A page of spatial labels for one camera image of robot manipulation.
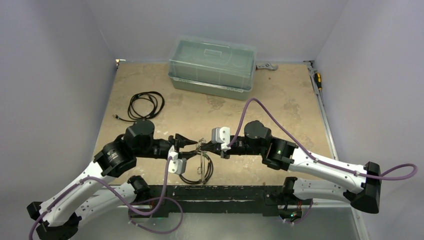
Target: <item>coiled black cable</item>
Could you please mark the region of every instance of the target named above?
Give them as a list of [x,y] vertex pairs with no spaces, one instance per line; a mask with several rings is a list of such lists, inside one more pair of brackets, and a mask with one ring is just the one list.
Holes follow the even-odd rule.
[[[159,96],[162,99],[159,108],[158,108],[158,106],[159,106],[158,99],[155,95]],[[134,109],[134,103],[139,99],[147,100],[147,101],[149,101],[153,104],[153,109],[147,115],[144,115],[144,116],[140,115]],[[118,120],[124,121],[124,122],[134,123],[134,122],[136,122],[137,120],[140,120],[140,119],[152,119],[152,118],[156,117],[162,111],[164,106],[165,106],[165,99],[162,96],[162,94],[160,94],[159,92],[157,92],[157,91],[140,92],[140,93],[133,95],[131,97],[131,100],[129,101],[127,114],[128,114],[128,117],[130,118],[130,120],[123,119],[118,115],[114,115],[113,117],[115,117]]]
[[206,174],[205,174],[205,176],[204,176],[204,182],[202,182],[202,180],[201,179],[199,179],[199,180],[197,180],[197,181],[193,181],[193,180],[188,180],[187,178],[185,178],[182,174],[181,175],[179,175],[179,178],[184,182],[184,183],[186,183],[186,184],[189,184],[189,185],[197,185],[197,184],[206,184],[208,181],[209,181],[209,179],[211,179],[211,177],[212,177],[212,174],[214,173],[214,164],[212,163],[212,159],[206,154],[206,153],[203,153],[203,156],[207,159],[207,169],[206,169]]

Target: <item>purple cable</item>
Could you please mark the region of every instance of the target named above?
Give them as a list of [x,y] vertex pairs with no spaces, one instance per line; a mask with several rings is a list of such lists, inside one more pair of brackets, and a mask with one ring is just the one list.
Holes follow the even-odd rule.
[[[123,202],[123,204],[125,204],[131,211],[133,211],[136,214],[142,215],[142,216],[150,216],[154,213],[156,213],[160,207],[160,205],[162,204],[162,202],[164,201],[165,198],[165,193],[167,191],[167,182],[168,182],[168,166],[171,162],[172,157],[169,157],[167,162],[166,162],[166,168],[165,168],[165,176],[163,178],[163,188],[162,188],[162,192],[160,193],[160,197],[158,198],[158,204],[156,205],[156,207],[149,211],[149,212],[144,212],[144,211],[139,211],[137,210],[135,207],[131,206],[131,204],[129,202],[127,202],[117,191],[115,191],[115,189],[113,187],[111,187],[107,182],[103,181],[100,178],[97,177],[93,177],[93,176],[87,176],[81,180],[79,180],[80,184],[84,183],[87,180],[94,180],[96,182],[99,182],[100,184],[102,184],[103,186],[105,186],[107,189],[109,189],[113,194],[115,194],[115,196],[117,196],[119,198],[119,200],[121,200],[121,202]],[[34,224],[31,227],[31,230],[29,231],[29,240],[33,240],[33,234],[34,231],[37,227],[37,224],[39,222],[42,221],[42,219],[44,218],[44,216],[46,216],[46,214],[48,213],[48,211],[50,211],[60,200],[62,200],[66,195],[68,195],[72,190],[74,190],[77,186],[79,186],[79,184],[74,184],[72,186],[70,186],[68,189],[66,189],[64,192],[62,192],[62,194],[60,194],[47,208],[45,212],[43,212],[42,214],[40,214],[40,216],[37,218],[37,220],[35,220]],[[181,206],[176,203],[179,207],[179,209],[181,210],[181,214],[183,214],[182,212],[182,208]]]
[[[240,133],[240,129],[242,128],[242,124],[243,124],[243,120],[245,119],[245,115],[246,115],[246,111],[248,109],[249,104],[255,101],[257,102],[262,108],[263,110],[268,114],[268,116],[272,119],[272,121],[283,131],[285,132],[285,134],[287,134],[298,146],[300,149],[302,149],[302,151],[308,155],[312,160],[317,160],[318,163],[325,165],[327,167],[331,167],[334,169],[338,169],[341,171],[345,171],[351,174],[357,174],[356,171],[354,170],[350,170],[341,166],[337,166],[325,161],[321,161],[319,159],[317,159],[316,157],[314,157],[307,149],[306,147],[304,147],[293,135],[290,134],[290,132],[288,132],[283,126],[281,126],[281,124],[279,124],[279,122],[273,117],[273,115],[268,111],[268,109],[262,104],[262,102],[260,102],[258,99],[256,98],[251,98],[249,100],[247,100],[246,105],[244,105],[244,109],[243,112],[241,113],[241,118],[240,118],[240,122],[238,123],[238,127],[237,127],[237,131],[235,132],[234,137],[232,138],[231,142],[227,145],[228,147],[230,147],[231,145],[233,145],[233,143],[236,141],[237,137],[239,136]],[[396,169],[400,169],[400,168],[404,168],[404,167],[412,167],[413,170],[404,176],[395,176],[395,177],[386,177],[385,175],[393,172]],[[362,177],[366,177],[366,178],[370,178],[370,179],[377,179],[377,180],[386,180],[386,181],[399,181],[399,180],[405,180],[405,179],[409,179],[412,178],[418,171],[418,167],[415,164],[412,163],[405,163],[405,164],[401,164],[395,167],[390,168],[389,170],[385,171],[383,174],[381,174],[381,176],[374,176],[374,175],[370,175],[370,174],[365,174],[365,173],[359,173],[359,176]]]
[[[140,204],[144,204],[144,203],[148,203],[148,202],[150,202],[150,201],[154,201],[154,200],[158,200],[159,199],[159,197],[155,197],[155,198],[152,198],[152,199],[148,199],[148,200],[144,200],[144,201],[141,201],[141,202],[135,202],[135,203],[131,203],[131,205],[140,205]],[[132,223],[134,226],[136,226],[136,227],[139,227],[139,228],[141,228],[141,229],[144,229],[144,230],[146,230],[146,231],[148,231],[148,232],[151,232],[151,233],[154,233],[154,234],[170,234],[170,233],[172,233],[173,231],[175,231],[175,230],[177,230],[179,227],[180,227],[180,225],[183,223],[183,208],[181,207],[181,205],[175,200],[175,199],[172,199],[172,198],[170,198],[170,197],[164,197],[164,199],[167,199],[167,200],[170,200],[171,202],[173,202],[173,203],[175,203],[176,204],[176,206],[179,208],[179,211],[181,212],[181,217],[179,218],[179,222],[178,222],[178,224],[173,228],[173,229],[171,229],[171,230],[168,230],[168,231],[156,231],[156,230],[153,230],[153,229],[150,229],[150,228],[147,228],[147,227],[145,227],[145,226],[142,226],[142,225],[140,225],[140,224],[138,224],[138,223],[136,223],[132,218],[131,218],[131,215],[130,215],[130,213],[131,213],[131,211],[128,209],[128,219],[129,219],[129,221],[130,221],[130,223]]]

